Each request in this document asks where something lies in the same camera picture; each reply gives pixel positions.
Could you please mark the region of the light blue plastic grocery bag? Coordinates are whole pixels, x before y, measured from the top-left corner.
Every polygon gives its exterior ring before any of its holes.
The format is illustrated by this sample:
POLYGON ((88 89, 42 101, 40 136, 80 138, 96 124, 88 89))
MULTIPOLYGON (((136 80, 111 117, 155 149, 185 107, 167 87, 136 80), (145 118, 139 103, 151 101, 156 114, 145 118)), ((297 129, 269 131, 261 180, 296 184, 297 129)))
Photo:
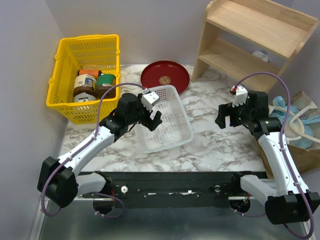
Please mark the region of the light blue plastic grocery bag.
MULTIPOLYGON (((287 103, 286 101, 283 99, 282 96, 277 96, 273 99, 272 101, 272 105, 275 106, 275 108, 272 109, 272 112, 270 113, 270 117, 276 117, 279 119, 280 123, 283 124, 285 116, 286 116, 286 111, 282 111, 278 108, 283 108, 283 109, 287 109, 287 103)), ((284 134, 286 136, 286 141, 293 146, 302 148, 302 149, 307 149, 309 148, 313 141, 310 139, 307 139, 305 137, 299 136, 296 132, 294 132, 291 128, 290 128, 290 121, 292 119, 293 116, 295 116, 298 112, 299 112, 299 108, 295 105, 291 105, 290 106, 290 112, 293 114, 289 114, 289 117, 287 119, 287 122, 285 123, 285 127, 284 127, 284 134)), ((303 125, 303 130, 304 133, 308 136, 313 137, 313 131, 312 129, 308 126, 307 124, 307 119, 306 117, 303 115, 302 117, 297 118, 296 120, 293 121, 292 126, 295 130, 298 130, 301 132, 301 124, 303 125)))

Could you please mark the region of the brown paper bag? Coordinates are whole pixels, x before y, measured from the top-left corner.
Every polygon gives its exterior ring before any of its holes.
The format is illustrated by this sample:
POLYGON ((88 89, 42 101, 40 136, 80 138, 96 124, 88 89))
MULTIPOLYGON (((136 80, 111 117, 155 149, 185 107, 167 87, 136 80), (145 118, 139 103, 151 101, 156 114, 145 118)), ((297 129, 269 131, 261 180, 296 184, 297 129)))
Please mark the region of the brown paper bag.
POLYGON ((291 99, 284 133, 298 171, 320 167, 320 110, 304 92, 291 99))

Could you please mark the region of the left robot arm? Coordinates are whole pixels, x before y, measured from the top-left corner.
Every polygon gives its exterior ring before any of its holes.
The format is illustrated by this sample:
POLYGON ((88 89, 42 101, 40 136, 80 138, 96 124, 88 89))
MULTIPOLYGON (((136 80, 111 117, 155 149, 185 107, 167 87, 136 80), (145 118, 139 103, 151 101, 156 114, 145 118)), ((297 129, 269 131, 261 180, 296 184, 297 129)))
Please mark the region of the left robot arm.
POLYGON ((46 158, 41 166, 37 189, 60 208, 67 207, 76 196, 94 193, 104 198, 110 194, 111 180, 102 173, 81 175, 82 169, 103 149, 115 143, 129 127, 141 124, 154 131, 161 123, 161 112, 151 117, 153 107, 160 101, 154 92, 125 93, 117 107, 97 125, 79 145, 57 159, 46 158))

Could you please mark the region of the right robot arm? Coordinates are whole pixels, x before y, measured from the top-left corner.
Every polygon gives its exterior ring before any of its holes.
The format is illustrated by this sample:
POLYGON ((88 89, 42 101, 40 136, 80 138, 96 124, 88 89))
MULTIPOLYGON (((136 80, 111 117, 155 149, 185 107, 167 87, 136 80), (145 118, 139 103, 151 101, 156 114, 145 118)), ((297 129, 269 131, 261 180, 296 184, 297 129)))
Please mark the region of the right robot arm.
POLYGON ((306 222, 320 205, 320 196, 311 192, 300 176, 292 159, 282 124, 276 117, 269 117, 268 95, 262 91, 247 91, 238 86, 231 90, 234 99, 218 107, 215 123, 226 127, 243 125, 258 141, 269 162, 275 188, 260 180, 256 175, 247 174, 230 183, 230 191, 241 196, 252 195, 263 206, 268 220, 274 224, 306 222))

